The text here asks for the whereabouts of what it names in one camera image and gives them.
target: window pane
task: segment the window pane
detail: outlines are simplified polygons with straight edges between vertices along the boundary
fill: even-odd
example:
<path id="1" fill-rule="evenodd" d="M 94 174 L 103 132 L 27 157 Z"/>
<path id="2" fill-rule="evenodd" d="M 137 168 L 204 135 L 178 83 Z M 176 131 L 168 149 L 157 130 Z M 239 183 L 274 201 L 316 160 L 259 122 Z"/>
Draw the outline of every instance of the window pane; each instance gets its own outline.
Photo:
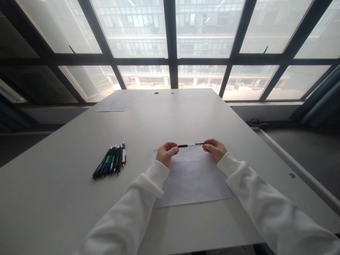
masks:
<path id="1" fill-rule="evenodd" d="M 61 66 L 60 69 L 87 102 L 99 102 L 121 89 L 111 66 Z"/>
<path id="2" fill-rule="evenodd" d="M 77 0 L 16 0 L 55 53 L 101 53 Z"/>
<path id="3" fill-rule="evenodd" d="M 295 58 L 340 56 L 340 0 L 333 0 Z"/>
<path id="4" fill-rule="evenodd" d="M 0 93 L 12 103 L 24 103 L 26 100 L 17 92 L 11 89 L 6 83 L 0 80 Z"/>
<path id="5" fill-rule="evenodd" d="M 220 92 L 227 66 L 178 66 L 179 89 L 213 89 Z"/>
<path id="6" fill-rule="evenodd" d="M 115 57 L 168 57 L 163 1 L 91 2 Z"/>
<path id="7" fill-rule="evenodd" d="M 41 104 L 76 102 L 47 66 L 1 67 L 0 71 Z"/>
<path id="8" fill-rule="evenodd" d="M 278 66 L 233 66 L 223 100 L 258 100 Z"/>
<path id="9" fill-rule="evenodd" d="M 119 66 L 127 89 L 170 89 L 169 66 Z"/>
<path id="10" fill-rule="evenodd" d="M 257 1 L 241 53 L 282 53 L 312 0 Z"/>
<path id="11" fill-rule="evenodd" d="M 300 99 L 330 66 L 289 66 L 267 100 Z"/>
<path id="12" fill-rule="evenodd" d="M 0 58 L 39 57 L 0 12 Z"/>
<path id="13" fill-rule="evenodd" d="M 176 1 L 177 56 L 228 58 L 244 0 Z"/>

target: table surface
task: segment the table surface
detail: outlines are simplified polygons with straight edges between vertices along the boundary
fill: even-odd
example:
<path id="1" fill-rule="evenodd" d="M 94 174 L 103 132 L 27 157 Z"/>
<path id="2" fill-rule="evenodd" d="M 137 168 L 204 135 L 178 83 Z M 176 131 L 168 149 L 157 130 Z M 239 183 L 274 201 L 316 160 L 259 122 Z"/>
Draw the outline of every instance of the table surface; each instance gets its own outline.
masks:
<path id="1" fill-rule="evenodd" d="M 313 220 L 333 233 L 340 218 L 211 89 L 149 90 L 124 112 L 95 112 L 109 96 L 0 169 L 0 253 L 71 254 L 150 165 L 152 150 L 222 141 Z M 126 144 L 117 177 L 92 181 L 107 149 Z M 139 254 L 175 254 L 264 242 L 234 196 L 154 209 Z"/>

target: white sleeve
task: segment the white sleeve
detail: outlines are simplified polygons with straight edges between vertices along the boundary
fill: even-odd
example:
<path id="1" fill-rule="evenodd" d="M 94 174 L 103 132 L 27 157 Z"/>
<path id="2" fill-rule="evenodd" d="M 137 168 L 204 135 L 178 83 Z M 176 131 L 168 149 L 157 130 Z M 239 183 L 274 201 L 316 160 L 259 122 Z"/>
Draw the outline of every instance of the white sleeve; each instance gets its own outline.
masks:
<path id="1" fill-rule="evenodd" d="M 155 160 L 86 235 L 74 255 L 137 254 L 170 170 Z"/>
<path id="2" fill-rule="evenodd" d="M 317 225 L 246 162 L 227 153 L 217 166 L 275 254 L 340 254 L 340 240 L 334 234 Z"/>

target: white pen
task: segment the white pen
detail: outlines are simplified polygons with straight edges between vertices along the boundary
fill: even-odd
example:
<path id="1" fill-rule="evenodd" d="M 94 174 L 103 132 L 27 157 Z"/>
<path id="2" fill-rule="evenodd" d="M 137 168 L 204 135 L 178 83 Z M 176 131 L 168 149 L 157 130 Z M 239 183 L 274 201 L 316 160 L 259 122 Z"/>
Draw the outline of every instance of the white pen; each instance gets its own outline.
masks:
<path id="1" fill-rule="evenodd" d="M 184 148 L 184 147 L 192 147 L 192 146 L 198 146 L 198 145 L 204 145 L 205 143 L 194 143 L 194 144 L 183 144 L 183 145 L 177 145 L 179 148 Z"/>
<path id="2" fill-rule="evenodd" d="M 121 162 L 124 166 L 126 164 L 125 143 L 124 142 L 122 143 L 122 146 L 123 146 L 123 156 L 122 156 Z"/>

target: paper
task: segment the paper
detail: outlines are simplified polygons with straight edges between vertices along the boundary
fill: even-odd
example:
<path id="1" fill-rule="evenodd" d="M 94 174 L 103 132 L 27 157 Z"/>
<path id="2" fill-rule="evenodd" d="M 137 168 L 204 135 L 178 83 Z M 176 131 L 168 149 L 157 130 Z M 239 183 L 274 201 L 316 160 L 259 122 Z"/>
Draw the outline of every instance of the paper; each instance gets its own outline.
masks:
<path id="1" fill-rule="evenodd" d="M 141 97 L 144 96 L 146 92 L 147 90 L 122 90 L 120 95 Z"/>
<path id="2" fill-rule="evenodd" d="M 226 176 L 200 146 L 180 148 L 169 169 L 163 184 L 164 195 L 156 200 L 155 208 L 232 198 Z"/>
<path id="3" fill-rule="evenodd" d="M 96 112 L 120 112 L 125 111 L 126 108 L 135 99 L 135 96 L 117 96 L 114 97 L 110 102 L 99 107 Z"/>
<path id="4" fill-rule="evenodd" d="M 147 90 L 119 90 L 116 91 L 109 102 L 99 107 L 96 112 L 122 112 L 136 97 L 144 96 Z"/>

